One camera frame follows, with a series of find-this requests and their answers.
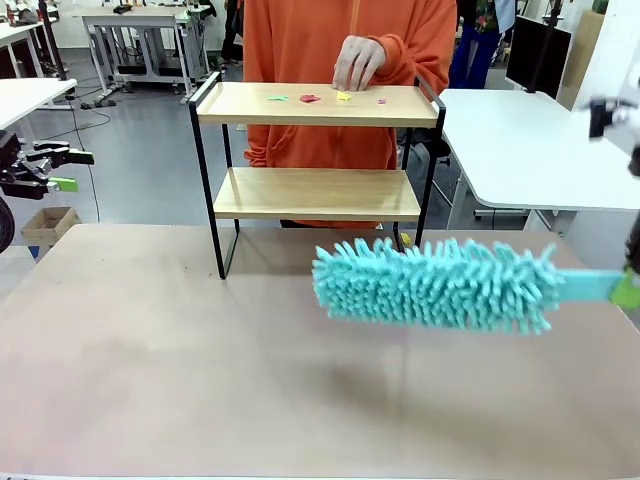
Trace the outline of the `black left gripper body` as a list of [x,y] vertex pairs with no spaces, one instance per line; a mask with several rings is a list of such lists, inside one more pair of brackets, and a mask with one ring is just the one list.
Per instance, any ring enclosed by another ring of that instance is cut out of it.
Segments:
[[0,183],[22,181],[24,165],[21,143],[15,133],[0,131]]

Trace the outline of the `teal microfiber duster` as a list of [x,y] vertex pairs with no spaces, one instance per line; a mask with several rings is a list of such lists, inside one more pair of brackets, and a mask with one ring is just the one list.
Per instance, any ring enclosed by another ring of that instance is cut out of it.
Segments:
[[539,335],[562,304],[612,303],[627,269],[559,269],[554,251],[449,238],[400,252],[390,239],[343,241],[317,248],[313,289],[329,316],[347,321]]

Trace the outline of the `person's left forearm orange sleeve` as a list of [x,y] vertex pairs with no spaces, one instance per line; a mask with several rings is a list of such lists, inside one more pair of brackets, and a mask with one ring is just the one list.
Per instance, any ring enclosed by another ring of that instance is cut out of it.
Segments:
[[418,77],[436,92],[449,85],[455,35],[416,34],[405,42],[394,34],[372,37],[385,54],[383,65],[374,74],[377,85],[409,85]]

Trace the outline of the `person's right forearm orange sleeve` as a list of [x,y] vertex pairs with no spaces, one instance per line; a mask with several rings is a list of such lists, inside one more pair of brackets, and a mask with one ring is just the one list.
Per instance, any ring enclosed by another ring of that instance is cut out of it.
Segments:
[[269,125],[247,126],[248,147],[245,158],[251,167],[270,167],[272,127]]

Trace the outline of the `person's left hand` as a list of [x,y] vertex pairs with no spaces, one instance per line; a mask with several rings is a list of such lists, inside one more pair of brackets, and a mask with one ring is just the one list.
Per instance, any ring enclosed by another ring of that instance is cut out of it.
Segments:
[[339,91],[362,91],[386,62],[382,45],[371,38],[349,35],[336,63],[332,87]]

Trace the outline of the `white side table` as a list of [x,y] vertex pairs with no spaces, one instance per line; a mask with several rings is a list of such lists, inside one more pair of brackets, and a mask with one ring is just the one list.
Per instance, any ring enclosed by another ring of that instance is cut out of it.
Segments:
[[20,121],[77,85],[75,79],[0,79],[0,129]]

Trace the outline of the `black stand pole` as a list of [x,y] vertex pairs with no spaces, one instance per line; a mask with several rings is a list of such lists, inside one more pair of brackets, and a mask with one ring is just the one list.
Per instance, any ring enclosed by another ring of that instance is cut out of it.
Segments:
[[57,43],[55,40],[52,24],[48,15],[48,2],[47,0],[38,0],[38,8],[42,17],[42,22],[45,30],[45,36],[48,41],[50,57],[53,60],[56,72],[60,80],[66,80],[67,75],[61,60],[61,56],[58,51]]

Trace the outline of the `white background desk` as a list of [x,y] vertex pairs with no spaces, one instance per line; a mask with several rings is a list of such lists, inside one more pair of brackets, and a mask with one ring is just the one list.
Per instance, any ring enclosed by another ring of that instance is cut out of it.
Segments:
[[5,48],[8,51],[10,62],[14,74],[17,78],[21,78],[22,75],[18,67],[18,62],[13,50],[13,45],[20,41],[27,42],[27,46],[37,77],[45,77],[42,70],[41,61],[35,47],[35,41],[37,39],[35,31],[37,28],[42,26],[42,22],[24,26],[11,26],[9,23],[0,23],[0,49]]

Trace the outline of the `large white table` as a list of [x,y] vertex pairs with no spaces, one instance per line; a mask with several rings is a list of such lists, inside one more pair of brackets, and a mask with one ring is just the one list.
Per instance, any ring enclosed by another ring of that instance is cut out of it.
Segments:
[[640,208],[627,155],[607,139],[589,139],[588,113],[522,90],[447,89],[441,99],[443,133],[461,170],[448,228],[458,228],[468,192],[557,234],[579,212]]

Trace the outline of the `grey metal desk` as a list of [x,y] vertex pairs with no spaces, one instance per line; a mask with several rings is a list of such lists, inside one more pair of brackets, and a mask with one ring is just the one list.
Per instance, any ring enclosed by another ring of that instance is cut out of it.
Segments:
[[79,14],[104,98],[134,83],[162,83],[190,96],[210,74],[205,47],[207,7],[113,6]]

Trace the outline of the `beige cardboard panel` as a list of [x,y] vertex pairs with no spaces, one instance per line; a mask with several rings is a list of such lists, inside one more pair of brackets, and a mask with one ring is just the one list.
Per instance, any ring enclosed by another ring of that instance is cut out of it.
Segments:
[[593,12],[592,10],[584,10],[582,12],[577,29],[572,37],[571,49],[557,98],[558,102],[567,110],[572,110],[575,105],[603,21],[603,14]]

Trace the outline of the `black monitor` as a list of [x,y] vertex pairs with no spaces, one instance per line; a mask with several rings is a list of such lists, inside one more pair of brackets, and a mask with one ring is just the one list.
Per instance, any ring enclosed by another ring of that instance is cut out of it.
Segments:
[[[513,28],[511,51],[506,78],[523,88],[530,86],[534,71],[541,58],[547,26],[523,16],[517,16]],[[556,98],[571,43],[571,33],[555,28],[546,50],[536,90]]]

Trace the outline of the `person in dark trousers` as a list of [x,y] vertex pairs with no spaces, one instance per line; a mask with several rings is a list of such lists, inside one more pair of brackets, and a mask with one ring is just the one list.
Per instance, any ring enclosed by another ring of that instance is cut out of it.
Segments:
[[236,42],[236,38],[243,38],[244,29],[244,0],[224,0],[226,12],[225,37],[221,49],[224,63],[243,61],[243,46]]

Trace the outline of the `black office chair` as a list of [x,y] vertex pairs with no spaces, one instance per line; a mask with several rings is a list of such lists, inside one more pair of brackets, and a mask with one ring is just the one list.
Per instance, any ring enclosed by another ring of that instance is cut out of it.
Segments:
[[406,170],[412,179],[423,179],[426,177],[430,162],[430,154],[426,146],[422,143],[412,145],[409,149]]

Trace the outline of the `person in blue trousers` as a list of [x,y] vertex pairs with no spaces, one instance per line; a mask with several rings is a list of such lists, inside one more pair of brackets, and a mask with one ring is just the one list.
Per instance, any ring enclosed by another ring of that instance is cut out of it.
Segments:
[[503,34],[515,23],[516,0],[456,0],[462,35],[449,72],[452,89],[483,89]]

